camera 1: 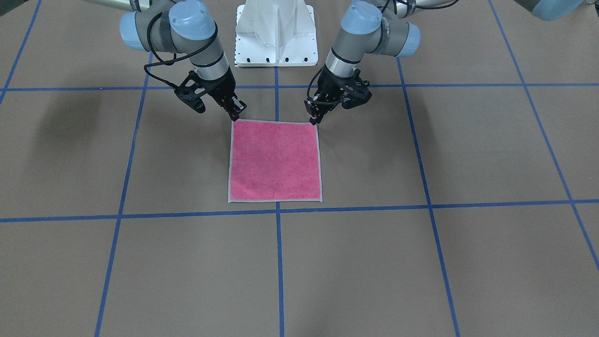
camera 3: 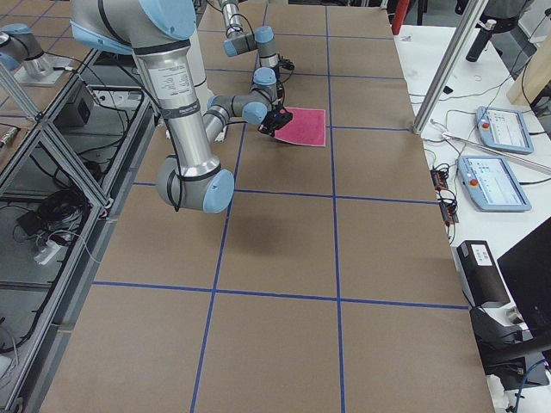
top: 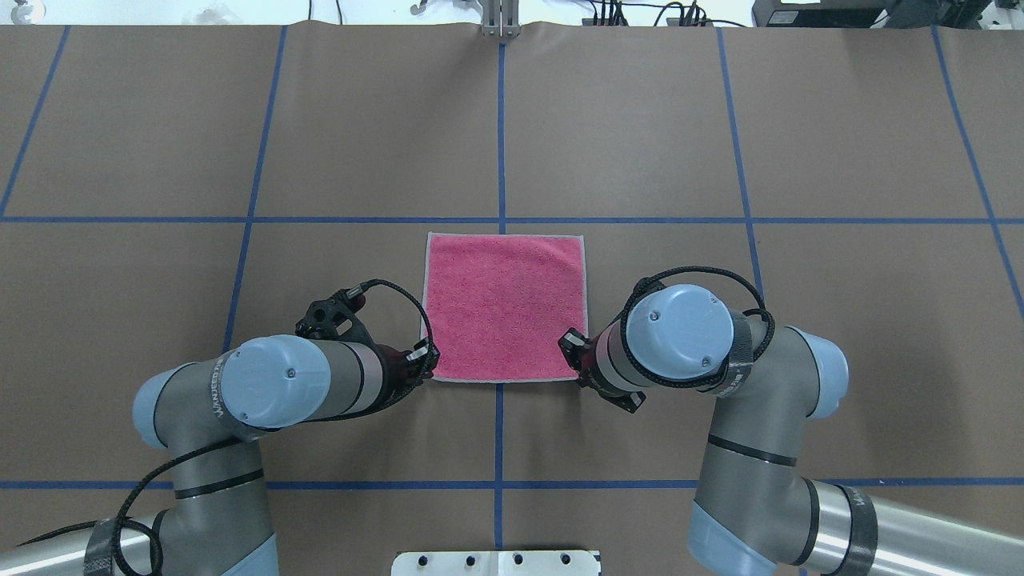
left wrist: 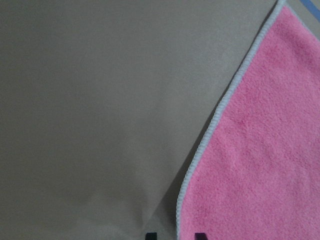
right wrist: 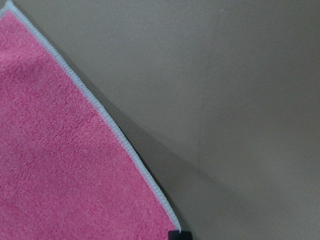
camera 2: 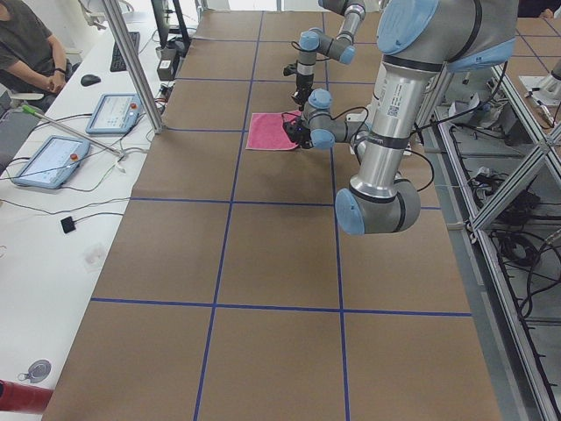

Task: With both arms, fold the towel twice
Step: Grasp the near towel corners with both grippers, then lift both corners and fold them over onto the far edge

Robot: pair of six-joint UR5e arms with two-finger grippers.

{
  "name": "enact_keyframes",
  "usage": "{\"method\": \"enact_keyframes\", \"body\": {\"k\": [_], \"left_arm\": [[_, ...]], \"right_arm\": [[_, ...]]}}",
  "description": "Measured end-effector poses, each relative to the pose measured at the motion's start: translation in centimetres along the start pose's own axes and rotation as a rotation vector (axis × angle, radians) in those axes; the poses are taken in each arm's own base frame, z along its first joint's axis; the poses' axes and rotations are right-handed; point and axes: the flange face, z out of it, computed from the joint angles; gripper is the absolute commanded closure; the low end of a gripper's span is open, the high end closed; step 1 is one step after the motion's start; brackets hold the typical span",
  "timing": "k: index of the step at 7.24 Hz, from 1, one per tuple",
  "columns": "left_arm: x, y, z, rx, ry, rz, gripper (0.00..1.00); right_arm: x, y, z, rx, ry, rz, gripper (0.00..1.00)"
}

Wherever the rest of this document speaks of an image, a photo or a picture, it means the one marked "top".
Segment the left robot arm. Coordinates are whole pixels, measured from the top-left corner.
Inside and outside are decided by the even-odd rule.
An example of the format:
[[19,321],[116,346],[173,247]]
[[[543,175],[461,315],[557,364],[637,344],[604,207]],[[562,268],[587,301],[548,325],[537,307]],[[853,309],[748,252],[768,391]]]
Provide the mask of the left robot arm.
[[2,554],[4,575],[278,575],[259,442],[297,424],[392,406],[431,376],[438,349],[258,337],[151,377],[136,430],[171,459],[110,518]]

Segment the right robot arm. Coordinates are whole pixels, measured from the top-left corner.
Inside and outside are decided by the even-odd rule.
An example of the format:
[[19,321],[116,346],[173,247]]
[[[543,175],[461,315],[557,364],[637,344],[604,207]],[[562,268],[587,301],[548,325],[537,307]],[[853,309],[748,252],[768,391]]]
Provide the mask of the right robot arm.
[[645,390],[714,397],[687,533],[718,575],[1020,575],[1022,540],[797,474],[810,420],[845,397],[845,355],[701,286],[656,282],[594,336],[559,339],[578,383],[628,412]]

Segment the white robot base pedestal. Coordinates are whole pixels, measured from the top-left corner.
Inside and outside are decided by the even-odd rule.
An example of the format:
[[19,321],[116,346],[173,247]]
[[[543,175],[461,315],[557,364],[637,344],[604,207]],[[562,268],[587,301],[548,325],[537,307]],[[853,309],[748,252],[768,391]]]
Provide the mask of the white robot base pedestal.
[[602,575],[595,550],[472,550],[401,553],[391,575]]

